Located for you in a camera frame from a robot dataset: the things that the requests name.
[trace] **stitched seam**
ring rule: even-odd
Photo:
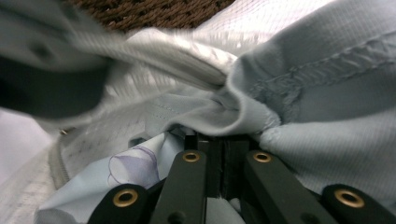
[[[295,72],[298,72],[299,70],[302,70],[302,69],[304,69],[306,67],[318,67],[318,66],[321,66],[324,63],[328,63],[328,62],[331,62],[331,61],[333,61],[335,59],[339,59],[343,55],[345,55],[345,56],[351,55],[351,54],[355,53],[355,51],[357,49],[368,49],[369,47],[372,46],[372,44],[374,42],[380,42],[380,43],[383,44],[384,38],[392,37],[395,34],[396,34],[396,31],[392,31],[392,32],[389,32],[389,33],[386,33],[386,34],[382,34],[382,35],[374,37],[374,38],[372,38],[370,40],[367,40],[364,43],[359,44],[358,46],[343,49],[341,52],[335,53],[335,54],[333,54],[333,55],[331,55],[331,56],[329,56],[327,58],[324,58],[324,59],[321,59],[321,60],[318,60],[318,61],[315,61],[315,62],[312,62],[312,63],[306,63],[306,64],[303,64],[303,65],[300,65],[300,66],[293,66],[290,69],[290,72],[285,74],[284,76],[287,76],[287,75],[293,74]]]
[[[167,118],[165,118],[165,117],[161,117],[161,116],[159,116],[159,115],[150,113],[150,112],[148,112],[148,111],[146,111],[146,113],[148,113],[148,114],[150,114],[151,116],[153,116],[153,117],[155,117],[155,118],[158,118],[158,119],[169,120],[169,119],[167,119]]]
[[[265,98],[270,98],[271,94],[285,95],[283,100],[284,121],[293,121],[299,109],[295,103],[302,88],[332,85],[385,64],[395,63],[394,50],[390,50],[396,49],[396,45],[391,42],[395,41],[395,34],[396,31],[379,35],[326,59],[292,67],[287,74],[280,77],[269,80],[258,79],[256,82],[261,84],[260,87],[253,86],[250,88],[249,94],[253,97],[264,95]]]
[[[329,64],[329,63],[334,63],[336,60],[346,60],[347,57],[349,56],[352,58],[348,61],[344,61],[343,63],[355,63],[355,64],[351,64],[351,66],[355,65],[354,69],[355,70],[356,70],[356,68],[359,69],[360,64],[358,64],[352,60],[356,61],[358,59],[365,58],[366,61],[370,61],[370,60],[372,61],[374,59],[373,56],[378,56],[381,54],[390,55],[389,48],[396,48],[396,46],[393,46],[391,43],[384,43],[384,42],[386,41],[385,38],[387,38],[387,37],[394,38],[395,34],[396,34],[396,31],[392,31],[387,34],[379,35],[378,37],[375,37],[368,41],[365,41],[364,43],[359,44],[358,46],[346,48],[346,49],[342,50],[341,52],[335,53],[325,59],[321,59],[319,61],[315,61],[312,63],[306,63],[306,64],[303,64],[300,66],[293,66],[292,68],[289,69],[289,72],[287,74],[284,74],[284,75],[281,75],[278,77],[274,77],[274,78],[271,78],[268,80],[257,79],[256,82],[261,83],[261,86],[260,87],[258,87],[258,85],[253,86],[252,88],[249,89],[249,94],[252,96],[257,96],[257,95],[260,95],[262,91],[271,91],[272,93],[277,93],[277,94],[287,94],[288,89],[290,88],[290,84],[293,84],[293,85],[299,84],[301,88],[307,87],[307,86],[324,85],[324,84],[330,85],[336,81],[339,81],[339,80],[336,80],[337,77],[344,77],[344,76],[337,76],[331,82],[316,83],[316,82],[320,82],[320,81],[324,80],[323,77],[320,77],[320,78],[314,77],[314,75],[316,76],[319,72],[324,73],[324,71],[322,71],[323,65]],[[375,43],[381,44],[382,45],[381,47],[384,49],[376,48],[376,51],[373,49],[370,51],[369,48],[372,48],[373,47],[372,45]],[[360,50],[360,51],[367,50],[371,55],[366,56],[366,55],[359,54],[358,52],[356,52],[358,50]],[[370,63],[372,63],[372,67],[374,67],[374,66],[379,66],[383,62],[377,62],[377,64],[373,64],[373,62],[370,62]],[[302,73],[302,74],[300,73],[302,70],[307,69],[307,68],[312,68],[312,67],[316,68],[314,71],[317,71],[318,73],[313,74],[314,71],[311,71],[310,76],[308,76],[304,73]],[[329,68],[329,70],[332,70],[329,72],[334,72],[335,69],[336,68],[333,68],[333,69]],[[336,71],[336,72],[339,72],[339,74],[345,73],[345,71]],[[295,76],[295,74],[297,74],[297,73],[300,73],[301,76],[300,77]],[[358,73],[359,73],[359,71],[352,73],[349,76],[352,77]],[[307,81],[308,79],[314,79],[316,82],[313,82],[313,84],[311,84],[311,85],[304,85],[302,82]],[[273,82],[275,82],[277,84],[276,89],[271,88],[271,87],[273,87],[273,85],[271,85],[271,86],[268,85],[268,83],[273,83]]]
[[[156,106],[158,106],[158,107],[161,107],[161,108],[164,108],[164,109],[167,109],[167,110],[169,110],[169,111],[172,111],[172,112],[174,112],[174,113],[176,113],[176,114],[180,114],[179,112],[177,112],[176,110],[173,110],[172,108],[170,108],[170,107],[167,107],[167,106],[165,106],[165,105],[156,105]]]

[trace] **black object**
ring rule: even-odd
[[[271,223],[336,223],[277,157],[254,150],[246,158],[245,178]]]
[[[186,150],[176,155],[150,224],[205,223],[206,155]]]
[[[394,224],[396,217],[370,196],[346,185],[331,185],[323,190],[322,201],[340,223]]]
[[[148,192],[140,186],[117,186],[98,204],[88,224],[142,223],[141,218],[149,217],[149,214],[144,214],[148,199]]]
[[[0,106],[58,119],[99,103],[113,62],[68,39],[104,32],[88,16],[62,1],[2,0],[0,30]]]
[[[206,197],[218,195],[239,198],[241,216],[247,224],[396,223],[396,217],[389,211],[352,187],[329,186],[321,198],[313,194],[280,159],[255,150],[257,145],[246,136],[210,138],[198,134],[186,137],[185,148],[188,150],[175,157],[166,181],[146,192],[148,197],[141,203],[145,209],[135,207],[134,218],[117,223],[203,224]],[[103,216],[97,210],[104,211],[104,201],[95,209],[92,218]],[[363,202],[363,206],[351,207],[345,201],[355,205]],[[131,215],[114,214],[125,218]]]

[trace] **brown carpet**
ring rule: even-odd
[[[194,28],[234,0],[65,0],[109,30]]]

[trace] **black bracket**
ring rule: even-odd
[[[148,190],[116,187],[96,207],[89,224],[204,224],[208,197],[238,198],[247,224],[396,223],[387,209],[352,187],[329,186],[322,197],[310,192],[279,158],[257,150],[246,136],[187,136],[185,148],[166,181]],[[130,208],[119,208],[117,197],[127,202],[134,197],[122,199],[118,193],[125,188],[135,189],[138,198]]]

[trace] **brass grommet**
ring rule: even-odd
[[[199,160],[199,155],[197,153],[194,153],[194,152],[185,153],[183,155],[183,160],[184,161],[189,161],[189,162],[198,161]]]
[[[349,207],[361,208],[364,206],[364,200],[361,196],[347,189],[338,189],[334,192],[335,198]]]
[[[129,194],[131,198],[128,200],[122,200],[120,197]],[[126,207],[136,202],[138,194],[134,189],[122,189],[113,198],[113,203],[117,207]]]
[[[253,156],[254,160],[259,162],[269,162],[271,161],[271,156],[264,152],[258,152]]]

